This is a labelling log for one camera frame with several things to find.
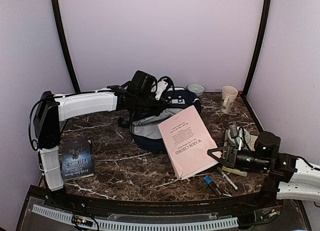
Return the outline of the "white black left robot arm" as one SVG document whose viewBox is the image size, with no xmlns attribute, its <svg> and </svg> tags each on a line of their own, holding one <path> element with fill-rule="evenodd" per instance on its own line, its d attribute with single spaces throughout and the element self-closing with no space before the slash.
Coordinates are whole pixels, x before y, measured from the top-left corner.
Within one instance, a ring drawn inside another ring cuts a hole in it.
<svg viewBox="0 0 320 231">
<path fill-rule="evenodd" d="M 60 170 L 59 146 L 63 123 L 71 118 L 113 111 L 147 109 L 160 111 L 166 104 L 162 94 L 171 87 L 167 77 L 156 79 L 136 71 L 133 78 L 122 85 L 70 94 L 45 91 L 32 107 L 28 118 L 28 138 L 38 153 L 39 167 L 51 201 L 60 209 L 67 209 L 70 197 L 61 189 L 64 181 Z"/>
</svg>

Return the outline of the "pink paperback book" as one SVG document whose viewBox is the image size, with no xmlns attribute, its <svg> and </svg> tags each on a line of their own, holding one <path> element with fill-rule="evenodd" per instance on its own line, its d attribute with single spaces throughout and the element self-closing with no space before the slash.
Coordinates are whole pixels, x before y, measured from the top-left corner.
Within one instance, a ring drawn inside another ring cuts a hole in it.
<svg viewBox="0 0 320 231">
<path fill-rule="evenodd" d="M 218 146 L 195 106 L 162 121 L 158 129 L 177 179 L 188 179 L 218 164 L 207 154 Z"/>
</svg>

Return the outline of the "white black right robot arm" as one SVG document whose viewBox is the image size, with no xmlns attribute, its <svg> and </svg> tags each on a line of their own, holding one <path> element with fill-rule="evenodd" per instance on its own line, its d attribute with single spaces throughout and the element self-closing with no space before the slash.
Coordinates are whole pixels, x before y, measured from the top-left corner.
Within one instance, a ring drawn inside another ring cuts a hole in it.
<svg viewBox="0 0 320 231">
<path fill-rule="evenodd" d="M 266 208 L 274 200 L 320 201 L 320 167 L 301 156 L 280 153 L 280 137 L 263 131 L 254 150 L 223 146 L 207 154 L 221 165 L 240 171 L 267 171 L 255 204 Z"/>
</svg>

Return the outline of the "dark blue novel book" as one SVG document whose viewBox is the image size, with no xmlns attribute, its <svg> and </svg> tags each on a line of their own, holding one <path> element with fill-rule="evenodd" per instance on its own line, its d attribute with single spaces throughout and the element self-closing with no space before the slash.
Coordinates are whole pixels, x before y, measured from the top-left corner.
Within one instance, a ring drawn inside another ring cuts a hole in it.
<svg viewBox="0 0 320 231">
<path fill-rule="evenodd" d="M 61 147 L 61 175 L 63 181 L 71 181 L 94 175 L 91 141 L 86 138 L 68 141 Z"/>
</svg>

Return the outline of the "navy blue student backpack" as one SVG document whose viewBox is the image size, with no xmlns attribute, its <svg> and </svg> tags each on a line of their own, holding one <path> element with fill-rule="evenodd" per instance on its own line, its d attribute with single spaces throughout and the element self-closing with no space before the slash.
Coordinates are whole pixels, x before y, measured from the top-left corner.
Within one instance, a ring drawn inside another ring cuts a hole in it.
<svg viewBox="0 0 320 231">
<path fill-rule="evenodd" d="M 117 120 L 118 126 L 128 129 L 137 146 L 147 152 L 167 152 L 158 124 L 190 106 L 194 106 L 198 113 L 202 110 L 199 97 L 184 87 L 171 87 L 161 97 L 167 104 L 160 113 L 151 109 L 135 109 L 128 119 L 120 117 Z"/>
</svg>

